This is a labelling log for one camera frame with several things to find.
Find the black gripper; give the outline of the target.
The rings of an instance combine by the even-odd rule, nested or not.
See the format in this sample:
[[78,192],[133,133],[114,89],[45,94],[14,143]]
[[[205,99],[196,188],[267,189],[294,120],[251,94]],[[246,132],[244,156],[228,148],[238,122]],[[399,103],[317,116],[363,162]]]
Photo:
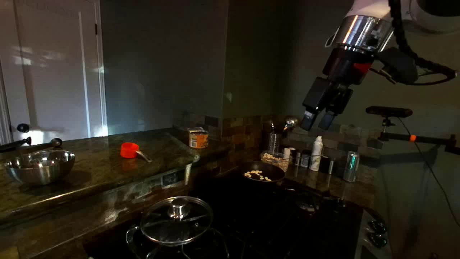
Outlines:
[[301,126],[311,130],[317,114],[327,109],[320,127],[330,129],[336,114],[344,112],[353,90],[351,84],[360,84],[373,64],[370,53],[360,53],[336,47],[323,68],[323,74],[314,80],[313,87],[307,93],[303,104],[305,112]]

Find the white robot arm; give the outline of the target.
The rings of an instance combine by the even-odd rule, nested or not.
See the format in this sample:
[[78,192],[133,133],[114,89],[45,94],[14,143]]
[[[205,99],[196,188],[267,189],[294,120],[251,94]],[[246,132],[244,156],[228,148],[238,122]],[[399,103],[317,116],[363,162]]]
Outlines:
[[459,28],[459,0],[354,0],[343,22],[328,38],[333,51],[314,80],[303,104],[301,126],[310,130],[321,112],[320,122],[328,129],[344,112],[351,84],[360,84],[372,70],[373,61],[384,63],[384,74],[395,81],[429,86],[453,80],[453,67],[420,55],[409,42],[405,21],[423,30],[449,32]]

